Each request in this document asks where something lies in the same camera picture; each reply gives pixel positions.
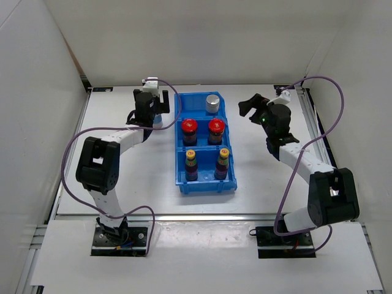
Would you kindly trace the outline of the silver-cap blue-label shaker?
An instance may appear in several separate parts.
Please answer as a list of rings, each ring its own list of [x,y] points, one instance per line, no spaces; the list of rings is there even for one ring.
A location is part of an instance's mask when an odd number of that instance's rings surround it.
[[[162,122],[162,115],[161,114],[157,114],[154,117],[154,122],[153,122],[153,128],[154,129],[160,129],[163,126],[163,122]]]
[[[216,94],[210,94],[206,97],[206,112],[215,115],[219,111],[220,97]]]

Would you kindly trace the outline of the red-cap sauce jar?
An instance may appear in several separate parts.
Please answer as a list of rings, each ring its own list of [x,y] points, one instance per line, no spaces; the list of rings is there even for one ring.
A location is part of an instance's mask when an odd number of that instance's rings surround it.
[[[185,146],[195,146],[197,144],[198,124],[194,119],[185,119],[181,123],[183,133],[183,144]]]
[[[225,130],[225,123],[223,120],[213,118],[208,124],[208,144],[220,145],[222,143],[222,136]]]

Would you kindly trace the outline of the yellow-cap sauce bottle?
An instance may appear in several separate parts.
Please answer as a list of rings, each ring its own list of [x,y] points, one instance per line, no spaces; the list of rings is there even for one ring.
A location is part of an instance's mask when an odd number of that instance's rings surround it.
[[[196,181],[198,178],[198,163],[193,149],[186,151],[185,176],[187,181]]]
[[[227,148],[222,148],[219,151],[219,157],[216,162],[216,169],[214,177],[218,180],[224,180],[228,173],[230,151]]]

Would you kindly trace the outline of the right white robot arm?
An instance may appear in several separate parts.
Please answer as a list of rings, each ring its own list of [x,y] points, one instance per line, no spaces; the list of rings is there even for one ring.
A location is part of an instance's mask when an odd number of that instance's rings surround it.
[[[300,233],[352,221],[360,215],[353,173],[348,168],[324,163],[294,137],[290,131],[289,102],[289,92],[283,91],[272,100],[255,94],[238,104],[240,116],[255,111],[249,119],[263,127],[269,153],[292,168],[289,180],[299,175],[309,185],[304,208],[285,215],[277,213],[273,230],[277,241],[284,245],[292,243]]]

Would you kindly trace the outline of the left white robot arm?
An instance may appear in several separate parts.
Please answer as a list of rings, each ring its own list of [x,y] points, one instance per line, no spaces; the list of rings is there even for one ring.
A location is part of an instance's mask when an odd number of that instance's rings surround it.
[[[168,91],[134,90],[135,109],[126,121],[132,129],[116,131],[102,138],[85,139],[76,170],[82,184],[99,209],[97,223],[113,244],[123,246],[130,241],[126,216],[120,208],[115,186],[119,178],[121,154],[143,143],[151,135],[157,115],[169,113]]]

